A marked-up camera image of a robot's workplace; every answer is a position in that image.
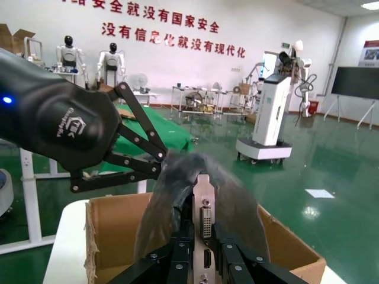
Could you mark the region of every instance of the white humanoid robot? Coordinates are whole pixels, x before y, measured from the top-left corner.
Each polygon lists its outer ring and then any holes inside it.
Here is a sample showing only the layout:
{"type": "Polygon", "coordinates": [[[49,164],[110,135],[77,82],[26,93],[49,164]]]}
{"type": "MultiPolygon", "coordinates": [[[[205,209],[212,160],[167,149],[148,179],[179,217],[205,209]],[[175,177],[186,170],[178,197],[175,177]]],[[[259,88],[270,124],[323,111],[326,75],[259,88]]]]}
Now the white humanoid robot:
{"type": "Polygon", "coordinates": [[[104,68],[104,83],[110,87],[117,86],[120,82],[117,80],[117,71],[120,69],[122,80],[125,80],[124,55],[117,52],[117,45],[110,44],[109,51],[100,52],[99,63],[97,64],[96,81],[98,88],[100,87],[101,71],[104,68]]]}
{"type": "MultiPolygon", "coordinates": [[[[84,63],[84,52],[81,49],[77,49],[72,45],[73,38],[69,35],[65,36],[65,45],[57,46],[57,71],[62,73],[71,73],[72,70],[76,69],[76,63],[78,62],[83,71],[85,87],[88,89],[89,80],[88,74],[86,72],[86,64],[84,63]]],[[[75,82],[75,76],[72,76],[72,83],[75,82]]]]}

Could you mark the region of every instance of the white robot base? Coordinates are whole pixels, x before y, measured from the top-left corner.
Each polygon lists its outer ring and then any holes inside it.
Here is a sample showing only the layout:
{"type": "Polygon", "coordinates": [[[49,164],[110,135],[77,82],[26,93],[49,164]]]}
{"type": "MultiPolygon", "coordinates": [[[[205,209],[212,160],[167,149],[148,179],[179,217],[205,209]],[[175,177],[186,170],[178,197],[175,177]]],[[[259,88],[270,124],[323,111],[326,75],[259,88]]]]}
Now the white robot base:
{"type": "Polygon", "coordinates": [[[264,146],[251,138],[238,138],[236,149],[238,151],[238,159],[241,154],[250,158],[252,164],[256,164],[259,160],[268,160],[271,163],[282,163],[284,159],[291,156],[292,147],[287,143],[277,146],[264,146]]]}

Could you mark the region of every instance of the blackboard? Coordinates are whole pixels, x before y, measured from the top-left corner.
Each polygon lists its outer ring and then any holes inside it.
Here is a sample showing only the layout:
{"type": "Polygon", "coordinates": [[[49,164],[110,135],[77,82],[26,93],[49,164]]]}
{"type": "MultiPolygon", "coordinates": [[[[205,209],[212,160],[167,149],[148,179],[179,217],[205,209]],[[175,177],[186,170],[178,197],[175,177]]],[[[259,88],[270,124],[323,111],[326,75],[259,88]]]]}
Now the blackboard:
{"type": "Polygon", "coordinates": [[[379,99],[379,68],[338,67],[332,93],[379,99]]]}

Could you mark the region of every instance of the exit sign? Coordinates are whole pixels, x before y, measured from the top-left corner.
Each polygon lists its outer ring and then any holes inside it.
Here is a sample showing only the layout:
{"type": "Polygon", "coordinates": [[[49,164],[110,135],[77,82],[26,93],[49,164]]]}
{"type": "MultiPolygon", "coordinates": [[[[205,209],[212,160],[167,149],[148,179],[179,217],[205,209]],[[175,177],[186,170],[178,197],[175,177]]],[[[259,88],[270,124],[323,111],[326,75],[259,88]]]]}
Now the exit sign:
{"type": "Polygon", "coordinates": [[[282,48],[290,49],[291,45],[289,43],[282,43],[282,48]]]}

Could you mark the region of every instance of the robotic arm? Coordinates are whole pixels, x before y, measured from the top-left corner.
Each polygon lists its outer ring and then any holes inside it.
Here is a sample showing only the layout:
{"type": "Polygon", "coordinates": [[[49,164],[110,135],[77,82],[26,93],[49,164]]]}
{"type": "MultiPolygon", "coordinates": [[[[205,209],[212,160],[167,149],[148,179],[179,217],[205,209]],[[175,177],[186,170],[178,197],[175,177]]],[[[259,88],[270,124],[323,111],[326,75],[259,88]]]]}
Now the robotic arm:
{"type": "Polygon", "coordinates": [[[84,55],[85,55],[84,52],[81,49],[78,49],[77,57],[78,57],[79,64],[80,64],[82,71],[83,71],[85,88],[87,90],[89,90],[89,79],[88,79],[88,74],[86,71],[87,65],[84,63],[84,55]]]}
{"type": "Polygon", "coordinates": [[[97,72],[96,72],[96,82],[97,82],[97,88],[100,88],[100,80],[101,80],[101,71],[104,66],[104,60],[105,60],[105,51],[100,52],[100,58],[99,63],[97,63],[97,72]]]}
{"type": "Polygon", "coordinates": [[[121,69],[121,75],[123,77],[123,81],[125,81],[125,60],[124,60],[124,55],[119,53],[120,55],[120,62],[119,62],[119,65],[120,65],[120,69],[121,69]]]}
{"type": "Polygon", "coordinates": [[[0,137],[57,160],[71,175],[73,192],[157,179],[167,148],[122,83],[109,93],[86,91],[59,75],[0,49],[0,137]],[[148,140],[122,124],[112,101],[126,100],[148,140]],[[112,152],[122,135],[153,157],[152,162],[112,152]],[[82,169],[102,161],[133,169],[85,178],[82,169]]]}
{"type": "Polygon", "coordinates": [[[62,67],[62,46],[57,46],[56,56],[57,56],[57,66],[58,66],[58,69],[60,69],[62,67]]]}
{"type": "Polygon", "coordinates": [[[300,84],[300,92],[302,94],[303,102],[301,103],[301,110],[303,112],[303,117],[309,117],[310,114],[308,112],[310,102],[309,102],[309,91],[313,90],[312,82],[309,82],[309,68],[312,65],[312,60],[310,59],[299,59],[297,61],[297,66],[301,70],[301,81],[300,84]]]}

